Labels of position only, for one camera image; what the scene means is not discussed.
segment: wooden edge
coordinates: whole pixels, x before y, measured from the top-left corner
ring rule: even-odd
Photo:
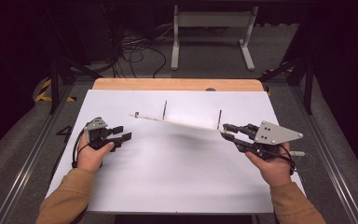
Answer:
[[[257,79],[98,78],[93,90],[117,91],[264,91]]]

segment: hand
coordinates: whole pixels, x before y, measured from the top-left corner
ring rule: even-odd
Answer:
[[[290,151],[289,143],[282,143],[282,145]],[[286,151],[282,147],[280,147],[280,153],[283,156],[288,157]],[[246,152],[245,155],[260,170],[261,176],[263,176],[263,179],[271,187],[277,187],[292,182],[292,179],[290,178],[289,161],[280,158],[264,161],[249,151]]]
[[[103,157],[113,148],[113,143],[108,143],[101,147],[98,150],[93,149],[90,146],[87,146],[87,137],[86,134],[80,138],[79,145],[77,147],[77,168],[86,169],[90,171],[97,171],[101,163],[103,162]]]

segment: pin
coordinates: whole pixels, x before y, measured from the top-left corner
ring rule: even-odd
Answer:
[[[165,101],[164,112],[162,112],[162,119],[165,118],[165,110],[167,109],[167,101]]]
[[[220,110],[219,113],[219,120],[217,121],[217,130],[219,130],[219,126],[220,126],[220,119],[222,118],[222,110]]]

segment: table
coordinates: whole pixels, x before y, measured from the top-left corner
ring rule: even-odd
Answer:
[[[205,91],[208,88],[216,91]],[[272,213],[268,185],[220,132],[129,116],[135,111],[158,115],[164,100],[168,101],[166,119],[202,127],[216,127],[218,108],[223,108],[222,124],[259,125],[261,119],[277,123],[269,97],[257,80],[97,79],[79,112],[48,195],[71,169],[72,148],[85,121],[101,116],[112,125],[109,128],[123,125],[124,133],[132,132],[132,139],[104,158],[89,211],[136,215]],[[293,180],[302,188],[298,175]]]

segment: right hand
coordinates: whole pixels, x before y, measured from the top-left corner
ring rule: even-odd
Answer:
[[[282,143],[282,145],[290,151],[289,143]],[[286,151],[280,147],[280,153],[287,156]],[[257,157],[252,152],[246,152],[246,157],[260,170],[263,179],[271,186],[277,187],[292,182],[290,178],[290,164],[280,158],[264,161]]]

